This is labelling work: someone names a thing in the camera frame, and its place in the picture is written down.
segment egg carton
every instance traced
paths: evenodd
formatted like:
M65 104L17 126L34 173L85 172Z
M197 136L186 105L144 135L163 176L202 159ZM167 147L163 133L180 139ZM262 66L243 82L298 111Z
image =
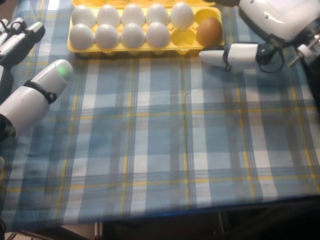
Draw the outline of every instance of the egg carton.
M100 8L91 8L95 17L97 17ZM171 8L166 8L168 14L171 14ZM186 30L180 31L175 27L171 22L166 26L170 33L171 42L165 47L151 47L146 42L138 48L127 48L121 44L121 42L114 48L100 48L96 44L93 44L90 48L87 49L76 49L72 47L70 43L70 38L68 37L67 47L69 51L74 53L79 53L83 56L88 56L90 53L104 53L107 56L112 56L116 52L129 52L131 55L137 55L140 52L149 51L154 52L157 55L164 53L165 51L176 51L181 55L187 54L191 50L202 50L204 46L197 42L196 33L199 24L207 18L216 18L222 24L221 12L215 7L209 6L191 6L191 9L194 14L194 23ZM148 8L142 8L144 15L147 14ZM117 9L119 15L122 15L123 9ZM73 27L72 21L70 19L69 34L71 28ZM93 34L96 33L98 25L96 24L91 28ZM142 26L144 34L146 34L148 24L145 23ZM124 29L124 25L120 24L116 30L118 31L120 38L121 32Z

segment plaid tablecloth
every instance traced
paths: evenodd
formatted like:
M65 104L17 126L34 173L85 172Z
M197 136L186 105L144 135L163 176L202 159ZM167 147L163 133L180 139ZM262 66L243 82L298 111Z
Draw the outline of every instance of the plaid tablecloth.
M16 9L46 34L12 69L13 88L57 59L74 77L39 124L1 143L9 231L319 194L320 125L300 65L266 74L170 54L81 59L67 50L72 9ZM261 41L237 8L222 14L228 44Z

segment egg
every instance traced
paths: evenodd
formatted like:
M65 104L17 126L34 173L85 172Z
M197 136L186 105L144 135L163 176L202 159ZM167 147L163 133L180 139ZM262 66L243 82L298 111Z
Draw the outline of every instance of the egg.
M169 30L161 22L153 22L146 30L145 40L150 47L164 48L170 43Z
M203 20L196 30L196 40L204 47L219 45L222 37L222 25L219 20L214 17Z
M94 33L82 23L71 28L69 39L75 49L88 49L95 43Z
M102 24L109 24L116 28L121 23L121 17L114 6L106 4L100 8L98 15L96 16L96 22L99 26Z
M141 7L130 3L123 9L121 21L124 26L127 24L138 24L141 27L145 24L145 15Z
M113 49L119 42L119 33L109 24L102 24L95 31L95 43L99 48Z
M194 23L195 16L188 4L177 2L171 9L170 20L180 31L186 31Z
M73 9L71 20L73 25L84 24L89 28L96 25L96 17L93 11L84 5L78 5Z
M170 17L167 9L164 6L155 3L148 8L145 15L145 21L148 25L157 22L167 26L170 22Z
M129 49L141 47L145 43L145 33L136 23L125 25L121 32L121 43Z

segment white egg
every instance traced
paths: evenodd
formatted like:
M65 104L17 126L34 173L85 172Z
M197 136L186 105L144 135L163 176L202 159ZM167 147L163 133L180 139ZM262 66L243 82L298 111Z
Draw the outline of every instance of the white egg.
M69 39L75 49L88 49L95 43L94 33L82 23L71 28Z
M155 3L148 8L145 15L145 21L148 25L157 22L167 26L170 22L170 17L167 9L164 6Z
M76 6L71 14L72 24L84 24L89 28L92 28L96 25L96 17L93 11L84 5Z
M169 30L161 22L153 22L146 30L145 40L150 47L164 48L170 43Z
M121 16L122 24L138 24L140 27L145 24L145 15L142 8L137 4L130 3L123 9Z
M113 49L119 42L119 33L109 24L102 24L95 31L95 43L99 48Z
M129 23L121 32L121 43L129 49L140 48L145 43L145 33L138 24Z
M98 15L96 16L96 22L99 26L102 24L109 24L116 28L121 23L121 17L114 6L106 4L100 8Z
M171 10L171 23L180 31L186 31L194 21L195 16L191 7L184 2L177 2Z

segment tablecloth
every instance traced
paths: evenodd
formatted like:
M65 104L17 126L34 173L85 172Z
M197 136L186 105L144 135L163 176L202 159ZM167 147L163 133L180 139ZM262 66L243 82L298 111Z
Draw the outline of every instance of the tablecloth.
M267 74L171 53L79 58L72 9L20 0L15 12L46 34L12 69L13 89L57 59L74 76L41 122L1 143L8 231L319 194L320 125L300 64ZM237 8L221 11L227 44L261 42Z

